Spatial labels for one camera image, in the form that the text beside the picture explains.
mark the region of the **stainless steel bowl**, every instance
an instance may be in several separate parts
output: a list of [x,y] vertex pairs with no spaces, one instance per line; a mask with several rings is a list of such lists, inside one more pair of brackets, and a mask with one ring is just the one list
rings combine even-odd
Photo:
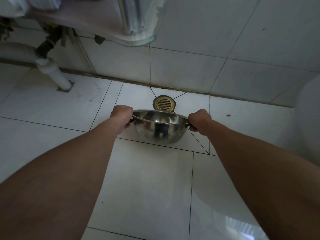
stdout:
[[163,145],[178,142],[190,124],[187,117],[166,110],[134,110],[132,116],[142,139]]

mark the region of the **brass floor drain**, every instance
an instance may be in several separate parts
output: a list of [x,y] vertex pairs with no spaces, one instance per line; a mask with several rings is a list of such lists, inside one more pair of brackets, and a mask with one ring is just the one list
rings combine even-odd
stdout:
[[176,102],[169,96],[161,95],[154,99],[153,107],[154,109],[162,109],[173,112],[174,108],[176,107]]

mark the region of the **forearm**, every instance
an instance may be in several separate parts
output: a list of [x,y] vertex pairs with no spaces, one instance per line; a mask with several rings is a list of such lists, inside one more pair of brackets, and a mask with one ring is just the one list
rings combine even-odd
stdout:
[[0,185],[0,238],[81,239],[116,136],[113,123],[105,121],[4,181]]
[[216,121],[207,128],[235,188],[269,238],[319,239],[318,167]]

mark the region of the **person's right arm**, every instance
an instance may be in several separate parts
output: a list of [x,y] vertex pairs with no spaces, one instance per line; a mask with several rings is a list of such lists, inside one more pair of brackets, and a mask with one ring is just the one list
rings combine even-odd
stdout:
[[211,119],[189,115],[207,136],[238,193],[269,239],[320,239],[320,168]]

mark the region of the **drain pipe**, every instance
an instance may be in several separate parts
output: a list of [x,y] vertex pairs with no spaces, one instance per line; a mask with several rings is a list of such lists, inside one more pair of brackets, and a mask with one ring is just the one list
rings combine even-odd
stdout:
[[51,77],[51,79],[65,92],[69,92],[72,84],[60,71],[58,64],[52,58],[40,58],[36,55],[36,48],[16,42],[7,42],[0,44],[0,56],[15,53],[26,59],[32,59],[36,62],[38,69]]

